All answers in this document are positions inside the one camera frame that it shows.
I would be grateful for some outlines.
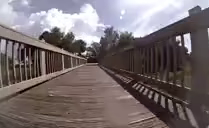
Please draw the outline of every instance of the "handrail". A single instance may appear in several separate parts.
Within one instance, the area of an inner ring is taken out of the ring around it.
[[[85,63],[83,57],[0,24],[0,100]]]
[[[36,38],[30,37],[28,35],[25,35],[21,32],[18,32],[14,29],[11,29],[11,28],[1,25],[1,24],[0,24],[0,37],[11,40],[11,41],[17,41],[19,43],[35,46],[35,47],[38,47],[41,49],[50,50],[50,51],[57,52],[60,54],[69,55],[69,56],[72,56],[75,58],[85,59],[85,58],[76,56],[72,53],[69,53],[65,50],[62,50],[58,47],[55,47],[51,44],[44,43]]]
[[[137,39],[134,43],[135,46],[143,46],[205,28],[209,28],[209,8],[197,14],[190,15],[143,38]]]
[[[189,15],[135,39],[133,48],[104,56],[101,64],[138,83],[142,81],[143,86],[187,102],[199,127],[206,127],[209,123],[206,113],[209,112],[209,8],[201,11],[197,6],[189,10]],[[185,34],[190,35],[191,53],[186,51]]]

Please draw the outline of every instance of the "wooden boardwalk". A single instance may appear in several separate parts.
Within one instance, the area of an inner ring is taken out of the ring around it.
[[[97,65],[0,103],[0,128],[163,128],[165,123]]]

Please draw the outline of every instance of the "tree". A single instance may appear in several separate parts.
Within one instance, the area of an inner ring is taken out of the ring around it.
[[[93,42],[90,47],[87,48],[88,52],[91,52],[92,56],[98,56],[101,50],[101,44]]]
[[[48,31],[44,31],[40,36],[39,40],[52,44],[56,47],[63,48],[64,50],[72,52],[71,45],[74,42],[75,35],[73,32],[67,34],[60,31],[60,28],[54,27]]]
[[[134,37],[131,32],[127,32],[127,31],[121,32],[117,47],[122,48],[122,47],[130,45],[132,43],[133,39],[134,39]]]
[[[73,52],[73,49],[71,48],[72,43],[74,42],[75,35],[73,32],[68,32],[61,41],[61,48],[64,50],[67,50],[69,52]]]
[[[72,44],[72,50],[74,53],[78,53],[79,55],[81,55],[81,53],[85,52],[86,50],[86,43],[83,40],[76,40],[74,41],[74,43]]]
[[[45,42],[62,48],[62,38],[64,37],[64,33],[60,31],[60,28],[54,27],[50,32],[45,31],[40,36],[40,40],[45,40]]]
[[[113,27],[108,27],[104,30],[104,38],[106,40],[107,49],[113,48],[116,46],[116,43],[119,39],[119,34]]]

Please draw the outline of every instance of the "blue sky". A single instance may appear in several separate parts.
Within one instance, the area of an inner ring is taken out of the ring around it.
[[[0,0],[0,22],[34,37],[57,26],[91,43],[107,26],[147,35],[197,5],[207,8],[209,0]]]

